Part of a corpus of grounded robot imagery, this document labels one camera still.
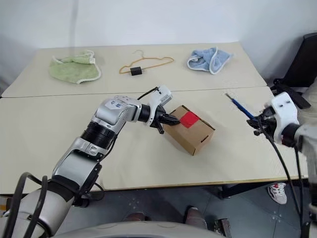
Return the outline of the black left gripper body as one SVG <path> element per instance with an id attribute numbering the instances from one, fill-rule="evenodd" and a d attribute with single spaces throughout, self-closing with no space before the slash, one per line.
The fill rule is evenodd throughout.
<path id="1" fill-rule="evenodd" d="M 168 114 L 168 113 L 165 111 L 163 106 L 159 105 L 155 111 L 154 128 L 157 129 L 156 127 L 157 123 L 164 124 L 164 114 Z"/>

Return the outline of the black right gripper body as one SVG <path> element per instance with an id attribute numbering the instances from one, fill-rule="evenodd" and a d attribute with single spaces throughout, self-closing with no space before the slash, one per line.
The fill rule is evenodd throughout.
<path id="1" fill-rule="evenodd" d="M 276 129 L 275 110 L 273 107 L 265 108 L 258 116 L 259 130 L 266 136 L 273 138 Z"/>

